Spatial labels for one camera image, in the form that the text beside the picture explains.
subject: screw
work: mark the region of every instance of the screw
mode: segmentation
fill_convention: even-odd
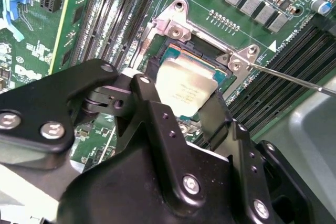
[[[238,124],[238,126],[242,131],[247,131],[246,128],[242,124]]]
[[[113,72],[112,67],[111,67],[110,65],[108,65],[108,64],[104,64],[104,65],[102,65],[101,68],[102,68],[104,71],[106,71],[106,72]]]
[[[240,67],[241,67],[240,64],[234,64],[233,65],[233,70],[238,71],[240,69]]]
[[[271,145],[271,144],[266,144],[266,145],[271,151],[275,151],[275,148],[274,148],[273,145]]]
[[[248,49],[248,53],[249,53],[250,55],[254,55],[256,52],[257,52],[257,48],[255,48],[255,47],[250,47],[250,48]]]
[[[183,178],[183,186],[190,194],[198,194],[200,191],[200,185],[198,184],[197,180],[192,176],[186,175]]]
[[[267,207],[264,203],[262,203],[260,200],[256,199],[253,201],[254,208],[256,209],[258,215],[262,217],[263,219],[268,219],[269,212],[267,210]]]
[[[21,123],[21,118],[10,112],[0,114],[0,130],[10,130]]]
[[[46,139],[59,139],[65,133],[65,129],[62,124],[58,122],[49,122],[42,126],[41,135]]]
[[[142,80],[144,83],[150,83],[151,82],[146,76],[140,77],[140,80]]]

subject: black plastic arm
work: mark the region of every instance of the black plastic arm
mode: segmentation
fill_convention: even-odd
[[[117,76],[113,66],[91,60],[1,94],[0,114],[14,114],[18,124],[0,129],[0,163],[40,169],[63,164],[74,142],[72,122],[87,92],[113,83]],[[63,128],[61,137],[41,134],[48,122]]]

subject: green circuit board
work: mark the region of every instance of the green circuit board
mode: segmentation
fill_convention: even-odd
[[[74,43],[80,21],[74,21],[76,10],[85,6],[87,0],[63,0],[62,9],[49,12],[40,6],[40,0],[29,0],[28,4],[17,4],[19,19],[12,24],[24,39],[17,41],[1,18],[1,68],[9,71],[6,86],[15,88],[51,73],[54,60],[62,61]],[[3,0],[0,0],[3,12]]]
[[[116,64],[119,69],[128,67],[148,22],[160,15],[173,1],[62,0],[60,8],[52,12],[41,7],[43,0],[19,3],[19,18],[12,24],[23,34],[24,39],[18,42],[5,26],[0,31],[0,63],[3,70],[9,71],[9,76],[0,76],[6,83],[2,87],[3,91],[91,58],[103,58]],[[256,22],[255,15],[240,11],[241,5],[233,6],[225,0],[185,1],[190,22],[237,50],[251,44],[258,45],[260,54],[256,61],[263,66],[268,65],[315,14],[310,7],[312,0],[290,0],[285,8],[282,4],[286,0],[260,0],[286,17],[286,23],[279,31],[274,31],[269,29],[269,25]],[[139,16],[137,12],[146,4],[148,8],[143,19],[139,18],[139,29],[134,30],[132,24]],[[117,17],[122,8],[127,9],[129,14]],[[330,12],[327,17],[335,19],[335,12]],[[134,34],[133,43],[120,57],[123,38],[130,34]],[[140,71],[145,71],[148,60],[159,52],[165,40],[164,36],[154,37],[138,66]],[[252,71],[228,96],[226,102],[230,104],[234,101],[257,74],[257,71]],[[234,75],[227,78],[221,86],[221,92],[225,92],[234,81]],[[75,135],[71,159],[81,169],[88,169],[114,155],[116,133],[113,117],[100,115],[94,122],[77,128]],[[201,131],[197,129],[185,137],[194,142],[200,135]]]

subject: dimm slot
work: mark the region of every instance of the dimm slot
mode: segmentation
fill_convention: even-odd
[[[130,50],[132,42],[135,40],[135,37],[139,32],[145,16],[152,4],[152,1],[153,0],[142,0],[141,3],[138,5],[139,10],[137,11],[136,15],[133,15],[133,21],[130,22],[132,25],[130,25],[129,29],[125,32],[123,43],[124,45],[122,45],[123,48],[120,48],[113,61],[114,66],[117,66],[118,69],[120,69],[121,65],[123,64],[127,52]]]
[[[86,10],[85,10],[85,18],[82,22],[82,29],[80,30],[80,34],[78,36],[78,39],[76,41],[76,51],[73,55],[73,58],[71,60],[71,65],[74,66],[78,63],[78,61],[83,62],[83,55],[85,55],[86,51],[88,50],[88,43],[87,40],[90,38],[93,34],[94,28],[96,26],[96,23],[98,21],[98,15],[101,12],[103,6],[103,0],[89,0]]]
[[[122,6],[122,11],[120,12],[120,15],[117,19],[117,22],[115,23],[114,27],[110,27],[110,36],[108,39],[108,43],[105,46],[104,50],[100,51],[100,57],[102,57],[104,60],[109,61],[109,58],[112,54],[112,49],[115,46],[117,37],[120,35],[121,31],[123,30],[123,27],[128,19],[128,16],[130,13],[134,14],[131,10],[132,7],[137,6],[137,0],[125,0],[124,5]]]
[[[312,46],[309,46],[309,48],[306,50],[309,52],[309,55],[307,54],[306,57],[300,57],[300,58],[292,58],[286,62],[286,72],[289,75],[293,75],[296,72],[298,72],[298,69],[301,68],[301,66],[305,65],[305,62],[309,58],[310,55],[314,55],[319,49],[320,45],[324,45],[328,41],[328,38],[320,38],[317,42],[315,42]],[[281,78],[273,78],[274,80],[270,81],[268,80],[267,83],[260,83],[260,86],[258,87],[258,92],[254,91],[254,94],[256,96],[265,96],[268,97],[270,92],[273,92],[274,87],[276,87],[281,81],[283,81]],[[255,104],[248,103],[248,107],[243,106],[241,107],[236,113],[239,115],[237,120],[241,120],[241,116],[244,115],[245,118],[249,116],[250,113],[252,113],[252,106],[255,106]]]
[[[115,0],[105,0],[104,2],[104,7],[102,12],[100,13],[99,19],[98,19],[98,24],[95,28],[95,31],[93,35],[90,38],[90,42],[88,45],[89,51],[85,55],[85,60],[89,60],[92,58],[95,58],[95,53],[99,51],[100,49],[97,48],[98,43],[102,40],[102,34],[104,27],[107,24],[107,20],[109,18],[110,12],[115,12],[113,15],[112,21],[111,21],[111,26],[115,22],[116,16],[118,15],[118,12],[120,11],[121,5],[124,0],[118,0],[117,7],[116,9],[112,9],[113,5],[115,4]]]
[[[336,42],[312,21],[271,61],[269,68],[316,83],[336,67]],[[254,135],[306,91],[297,84],[260,73],[229,109]]]

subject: ram slot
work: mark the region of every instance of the ram slot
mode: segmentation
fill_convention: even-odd
[[[88,1],[85,11],[86,15],[81,25],[82,28],[76,42],[76,50],[71,61],[72,66],[79,62],[84,62],[85,55],[89,48],[89,40],[93,36],[104,2],[105,0]]]
[[[110,27],[117,21],[125,0],[106,0],[99,17],[98,25],[90,38],[89,51],[86,60],[99,58],[99,52],[104,47],[104,41],[109,36]]]
[[[124,30],[123,37],[119,43],[117,51],[113,55],[113,65],[117,66],[118,69],[122,66],[127,52],[131,47],[132,42],[134,41],[138,31],[145,19],[145,16],[152,4],[153,0],[136,0],[136,4],[133,7],[132,16],[129,19],[128,25]],[[106,57],[110,57],[113,53],[112,44],[106,51]]]
[[[124,26],[126,19],[130,14],[130,10],[134,5],[134,0],[124,0],[123,3],[120,3],[120,5],[118,5],[118,12],[114,16],[113,22],[108,28],[106,36],[101,43],[102,46],[99,48],[99,50],[97,50],[98,58],[107,60],[106,48],[114,45],[117,35],[122,30],[122,27]]]

